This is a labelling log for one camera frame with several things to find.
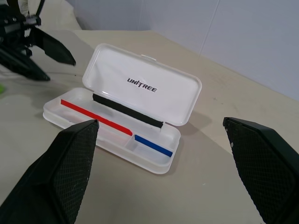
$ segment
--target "red bar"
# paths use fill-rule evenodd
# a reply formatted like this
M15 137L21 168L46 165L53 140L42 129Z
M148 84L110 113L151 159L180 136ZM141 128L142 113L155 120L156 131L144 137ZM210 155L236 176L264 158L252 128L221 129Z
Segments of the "red bar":
M105 119L105 118L103 118L103 117L101 117L101 116L99 116L99 115L97 115L95 113L92 113L92 112L90 112L88 110L85 110L85 109L83 109L83 108L81 108L81 107L79 107L77 105L74 105L74 104L72 104L70 102L67 102L64 99L61 100L61 105L67 106L68 108L71 108L71 109L73 109L73 110L75 110L75 111L77 111L79 113L82 113L82 114L84 114L84 115L86 115L88 117L91 117L92 119L96 119L99 122L101 122L101 123L103 123L105 125L108 125L108 126L110 126L112 128L115 128L116 130L119 130L119 131L121 131L121 132L123 132L123 133L125 133L127 135L130 135L130 136L133 135L133 133L129 129L127 129L127 128L123 127L123 126L120 126L120 125L118 125L118 124L116 124L116 123L114 123L114 122L112 122L110 120L107 120L107 119Z

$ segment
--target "blue bar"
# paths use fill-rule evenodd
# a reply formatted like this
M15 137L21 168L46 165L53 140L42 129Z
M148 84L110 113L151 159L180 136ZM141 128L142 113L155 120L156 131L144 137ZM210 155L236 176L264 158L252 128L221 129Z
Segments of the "blue bar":
M167 155L169 157L172 156L171 151L169 151L169 150L167 150L167 149L165 149L165 148L163 148L159 145L156 145L155 143L152 143L151 141L148 141L148 140L144 139L143 137L140 137L139 135L135 135L134 137L135 137L136 141L138 141L138 142L140 142L140 143L142 143L142 144L144 144L144 145L146 145L146 146L148 146L148 147L150 147L154 150L157 150L158 152L160 152L164 155Z

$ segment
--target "white table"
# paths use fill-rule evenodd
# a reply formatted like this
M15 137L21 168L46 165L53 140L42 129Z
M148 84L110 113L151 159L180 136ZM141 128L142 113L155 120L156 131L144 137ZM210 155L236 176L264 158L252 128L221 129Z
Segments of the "white table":
M102 42L156 58L200 78L203 89L169 173L154 175L97 148L77 224L260 224L230 152L225 116L274 128L299 149L299 102L273 92L152 31L57 31L75 68L34 49L34 60L52 81L39 83L0 73L0 203L60 128L43 119L43 105L71 88Z

